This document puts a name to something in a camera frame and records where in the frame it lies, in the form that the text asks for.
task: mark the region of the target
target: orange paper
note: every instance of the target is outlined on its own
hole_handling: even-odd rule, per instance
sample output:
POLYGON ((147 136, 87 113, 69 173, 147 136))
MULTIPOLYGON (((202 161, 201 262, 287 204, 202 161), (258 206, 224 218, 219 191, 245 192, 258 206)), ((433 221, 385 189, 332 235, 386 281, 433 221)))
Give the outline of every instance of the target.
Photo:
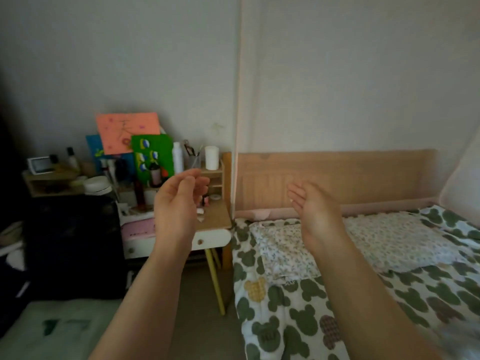
POLYGON ((98 114, 96 124, 105 155, 131 153, 132 135, 159 135, 161 129, 155 112, 98 114))

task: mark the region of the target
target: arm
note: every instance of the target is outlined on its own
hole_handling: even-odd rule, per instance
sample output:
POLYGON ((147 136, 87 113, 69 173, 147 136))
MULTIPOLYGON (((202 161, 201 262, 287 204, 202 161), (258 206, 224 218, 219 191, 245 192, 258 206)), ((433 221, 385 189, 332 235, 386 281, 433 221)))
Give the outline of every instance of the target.
POLYGON ((154 203, 156 240, 90 360, 166 359, 175 325, 183 266, 192 249, 195 202, 209 179, 200 169, 170 178, 154 203))
POLYGON ((309 182, 289 184, 288 196, 302 220, 303 242, 321 272, 350 357, 440 360, 350 240, 340 206, 309 182))

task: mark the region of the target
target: bear-patterned bedding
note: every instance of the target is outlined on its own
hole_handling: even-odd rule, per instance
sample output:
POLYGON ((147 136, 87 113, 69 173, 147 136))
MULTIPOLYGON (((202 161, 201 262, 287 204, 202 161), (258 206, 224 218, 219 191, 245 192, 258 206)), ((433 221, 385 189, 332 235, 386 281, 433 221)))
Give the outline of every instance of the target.
MULTIPOLYGON (((480 232, 440 206, 410 212, 455 244, 467 262, 379 274, 387 291, 435 341, 433 330, 480 316, 480 232)), ((282 225, 297 219, 282 220, 282 225)), ((269 284, 251 222, 236 219, 232 237, 235 305, 247 359, 348 359, 321 276, 269 284)), ((268 222, 279 225, 279 221, 268 222)))

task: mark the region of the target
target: yellow bear print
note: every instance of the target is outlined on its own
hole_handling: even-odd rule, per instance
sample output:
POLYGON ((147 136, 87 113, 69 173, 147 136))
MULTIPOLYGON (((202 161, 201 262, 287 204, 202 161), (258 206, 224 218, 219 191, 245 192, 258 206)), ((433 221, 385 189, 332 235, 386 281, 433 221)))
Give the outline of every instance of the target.
POLYGON ((265 278, 263 277, 260 277, 257 282, 247 280, 243 288, 248 292, 248 298, 254 302, 261 302, 267 294, 265 291, 265 283, 265 278))

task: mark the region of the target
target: bed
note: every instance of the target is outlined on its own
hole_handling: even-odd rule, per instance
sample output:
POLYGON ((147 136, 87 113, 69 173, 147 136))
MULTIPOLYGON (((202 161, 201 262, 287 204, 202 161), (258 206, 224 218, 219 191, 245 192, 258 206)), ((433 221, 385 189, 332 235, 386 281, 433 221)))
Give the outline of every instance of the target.
POLYGON ((379 273, 386 290, 432 341, 435 330, 480 316, 480 232, 438 205, 435 151, 241 153, 231 240, 235 306, 249 360, 348 359, 321 275, 272 284, 249 225, 296 225, 285 185, 308 179, 342 205, 345 217, 406 212, 440 232, 463 259, 379 273))
MULTIPOLYGON (((423 224, 443 231, 468 264, 430 265, 410 272, 384 272, 388 292, 428 337, 452 319, 478 321, 480 316, 480 232, 454 213, 433 205, 411 211, 423 224), (462 248, 478 255, 466 255, 462 248)), ((267 221, 296 224, 298 219, 267 221)), ((251 222, 236 219, 232 237, 235 306, 253 359, 348 359, 322 277, 268 284, 251 222)))

